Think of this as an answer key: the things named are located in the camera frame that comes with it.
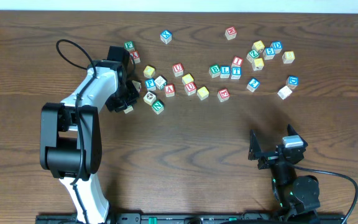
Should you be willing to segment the yellow O block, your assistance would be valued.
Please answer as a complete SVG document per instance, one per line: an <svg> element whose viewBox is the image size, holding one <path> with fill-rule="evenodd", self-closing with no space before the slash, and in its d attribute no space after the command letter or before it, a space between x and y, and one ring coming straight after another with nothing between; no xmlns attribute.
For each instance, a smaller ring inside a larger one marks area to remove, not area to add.
<svg viewBox="0 0 358 224"><path fill-rule="evenodd" d="M197 96L200 100L205 100L209 96L209 90L205 86L203 86L197 89Z"/></svg>

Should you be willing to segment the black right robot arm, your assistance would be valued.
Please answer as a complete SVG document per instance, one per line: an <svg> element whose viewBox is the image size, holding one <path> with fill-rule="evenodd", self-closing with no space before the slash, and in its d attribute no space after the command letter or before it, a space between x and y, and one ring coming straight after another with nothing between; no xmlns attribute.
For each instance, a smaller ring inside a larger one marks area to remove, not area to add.
<svg viewBox="0 0 358 224"><path fill-rule="evenodd" d="M312 175L296 174L295 165L304 159L308 143L291 125L287 126L287 132L275 150L264 152L251 130L248 160L256 160L259 170L271 171L272 191L282 208L278 214L293 217L320 207L319 182Z"/></svg>

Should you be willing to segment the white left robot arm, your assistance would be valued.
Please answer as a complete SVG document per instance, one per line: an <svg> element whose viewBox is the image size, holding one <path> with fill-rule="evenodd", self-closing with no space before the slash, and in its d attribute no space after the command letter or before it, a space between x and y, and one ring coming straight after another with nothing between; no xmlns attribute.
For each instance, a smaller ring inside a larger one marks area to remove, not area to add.
<svg viewBox="0 0 358 224"><path fill-rule="evenodd" d="M59 103L41 111L40 165L65 186L76 208L77 223L104 223L109 202L99 183L102 140L99 114L120 112L139 92L127 78L128 61L94 60L85 79Z"/></svg>

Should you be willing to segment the green R block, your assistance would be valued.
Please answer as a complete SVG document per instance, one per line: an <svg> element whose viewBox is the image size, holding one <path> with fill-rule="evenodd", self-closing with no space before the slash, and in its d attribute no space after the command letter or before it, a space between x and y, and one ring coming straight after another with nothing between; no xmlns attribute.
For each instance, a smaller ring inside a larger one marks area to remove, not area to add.
<svg viewBox="0 0 358 224"><path fill-rule="evenodd" d="M131 111L133 111L134 109L133 109L133 106L128 106L125 110L124 110L124 113L125 114L128 114L128 113L130 113Z"/></svg>

